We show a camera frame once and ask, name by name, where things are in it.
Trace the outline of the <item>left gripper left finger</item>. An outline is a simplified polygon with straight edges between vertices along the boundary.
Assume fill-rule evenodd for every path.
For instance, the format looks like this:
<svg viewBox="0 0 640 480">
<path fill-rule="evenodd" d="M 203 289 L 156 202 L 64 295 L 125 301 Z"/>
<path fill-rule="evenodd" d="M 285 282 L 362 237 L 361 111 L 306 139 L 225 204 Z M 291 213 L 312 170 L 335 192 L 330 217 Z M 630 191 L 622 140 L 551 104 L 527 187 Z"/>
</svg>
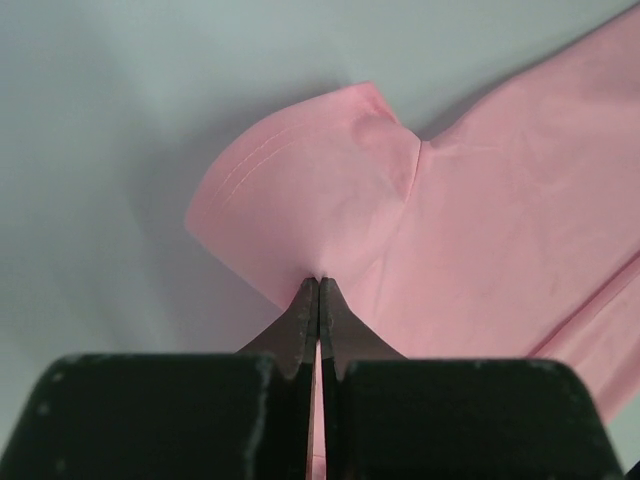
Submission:
<svg viewBox="0 0 640 480">
<path fill-rule="evenodd" d="M 305 479 L 319 285 L 233 354 L 78 354 L 40 376 L 5 479 Z"/>
</svg>

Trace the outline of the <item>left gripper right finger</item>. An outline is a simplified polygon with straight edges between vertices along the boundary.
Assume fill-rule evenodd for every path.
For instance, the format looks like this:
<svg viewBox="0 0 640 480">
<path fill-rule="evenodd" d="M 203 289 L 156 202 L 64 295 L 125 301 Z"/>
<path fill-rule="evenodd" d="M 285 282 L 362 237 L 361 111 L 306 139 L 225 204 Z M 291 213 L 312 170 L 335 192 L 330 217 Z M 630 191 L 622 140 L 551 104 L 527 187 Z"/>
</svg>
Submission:
<svg viewBox="0 0 640 480">
<path fill-rule="evenodd" d="M 565 364 L 403 357 L 318 298 L 330 479 L 621 479 L 594 402 Z"/>
</svg>

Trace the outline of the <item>pink t shirt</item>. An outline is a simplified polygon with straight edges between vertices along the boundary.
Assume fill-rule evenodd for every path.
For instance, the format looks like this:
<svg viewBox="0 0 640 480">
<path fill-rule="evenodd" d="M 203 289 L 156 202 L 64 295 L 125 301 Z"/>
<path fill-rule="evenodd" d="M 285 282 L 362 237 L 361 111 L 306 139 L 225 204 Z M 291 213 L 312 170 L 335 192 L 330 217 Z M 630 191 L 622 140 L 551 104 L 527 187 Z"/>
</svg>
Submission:
<svg viewBox="0 0 640 480">
<path fill-rule="evenodd" d="M 370 83 L 274 113 L 185 224 L 279 307 L 331 277 L 400 353 L 556 359 L 611 420 L 639 389 L 639 11 L 428 141 Z"/>
</svg>

